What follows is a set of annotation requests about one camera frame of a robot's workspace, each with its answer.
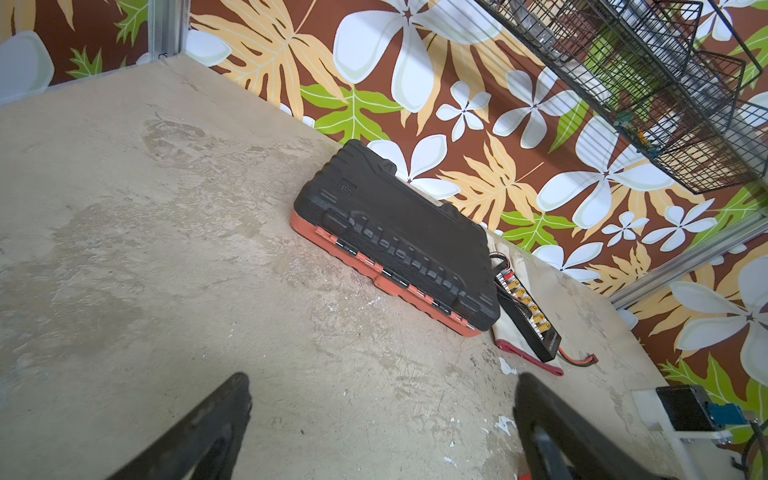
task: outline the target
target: concrete floor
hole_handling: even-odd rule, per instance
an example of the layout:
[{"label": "concrete floor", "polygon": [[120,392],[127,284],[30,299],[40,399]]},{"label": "concrete floor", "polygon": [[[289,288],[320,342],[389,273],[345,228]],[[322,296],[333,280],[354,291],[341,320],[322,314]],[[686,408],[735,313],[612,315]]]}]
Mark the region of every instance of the concrete floor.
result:
[{"label": "concrete floor", "polygon": [[0,144],[0,478],[104,478],[235,371],[236,478],[514,478],[499,356],[676,471],[629,396],[664,381],[606,299],[530,260],[601,360],[556,378],[385,295],[288,224],[338,145],[189,58],[10,105]]}]

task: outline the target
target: tropical print wallpaper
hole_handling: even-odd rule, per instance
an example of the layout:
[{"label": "tropical print wallpaper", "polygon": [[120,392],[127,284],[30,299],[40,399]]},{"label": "tropical print wallpaper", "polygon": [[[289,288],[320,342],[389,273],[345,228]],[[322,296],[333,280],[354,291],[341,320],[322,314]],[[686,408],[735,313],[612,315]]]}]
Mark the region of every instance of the tropical print wallpaper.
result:
[{"label": "tropical print wallpaper", "polygon": [[149,0],[0,0],[0,105],[149,61]]},{"label": "tropical print wallpaper", "polygon": [[[768,234],[620,311],[667,380],[768,419]],[[749,427],[732,429],[740,450]],[[759,477],[756,460],[752,478]]]},{"label": "tropical print wallpaper", "polygon": [[[721,8],[768,63],[768,0]],[[361,139],[604,295],[761,206],[753,185],[675,183],[473,0],[193,0],[191,13],[189,55],[334,140]],[[704,14],[697,41],[738,53]],[[768,76],[746,95],[768,105],[765,90]]]}]

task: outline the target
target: wire basket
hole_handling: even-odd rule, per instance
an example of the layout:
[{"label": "wire basket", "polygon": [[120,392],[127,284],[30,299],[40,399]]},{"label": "wire basket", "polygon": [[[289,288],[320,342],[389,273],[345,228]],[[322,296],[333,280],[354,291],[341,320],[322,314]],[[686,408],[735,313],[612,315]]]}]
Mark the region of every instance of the wire basket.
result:
[{"label": "wire basket", "polygon": [[743,81],[745,61],[694,48],[701,2],[476,1],[638,151],[694,193],[765,173],[762,134],[734,120],[739,93],[753,80]]}]

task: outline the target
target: red cable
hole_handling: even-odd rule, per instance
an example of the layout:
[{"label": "red cable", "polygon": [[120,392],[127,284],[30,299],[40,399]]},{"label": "red cable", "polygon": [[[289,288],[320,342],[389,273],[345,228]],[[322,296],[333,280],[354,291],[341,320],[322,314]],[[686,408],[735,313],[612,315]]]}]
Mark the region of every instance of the red cable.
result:
[{"label": "red cable", "polygon": [[560,355],[563,356],[563,359],[573,366],[591,366],[598,362],[598,358],[593,353],[587,354],[587,357],[583,360],[574,360],[566,355],[563,349],[558,348],[558,351],[560,352]]}]

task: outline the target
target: orange tool case base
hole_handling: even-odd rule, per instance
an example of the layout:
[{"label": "orange tool case base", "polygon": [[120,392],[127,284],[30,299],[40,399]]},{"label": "orange tool case base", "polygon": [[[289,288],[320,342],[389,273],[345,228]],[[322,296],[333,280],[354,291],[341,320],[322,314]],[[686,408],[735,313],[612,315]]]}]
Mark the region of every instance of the orange tool case base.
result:
[{"label": "orange tool case base", "polygon": [[480,335],[480,330],[469,325],[467,320],[461,318],[460,315],[458,315],[456,312],[452,312],[451,315],[448,316],[440,310],[437,310],[434,306],[432,306],[433,298],[431,298],[429,295],[426,295],[413,285],[409,286],[408,289],[404,289],[400,285],[392,282],[382,273],[384,268],[381,265],[369,259],[362,253],[358,252],[356,256],[352,257],[346,251],[338,248],[336,246],[336,241],[338,238],[325,231],[322,227],[315,227],[310,222],[304,220],[302,217],[299,217],[299,214],[297,214],[295,210],[291,210],[290,225],[302,237],[305,237],[310,242],[314,243],[334,257],[343,261],[347,266],[352,267],[361,274],[372,279],[374,285],[376,285],[381,290],[384,290],[389,295],[399,296],[406,302],[426,313],[433,319],[443,323],[445,326],[460,335]]}]

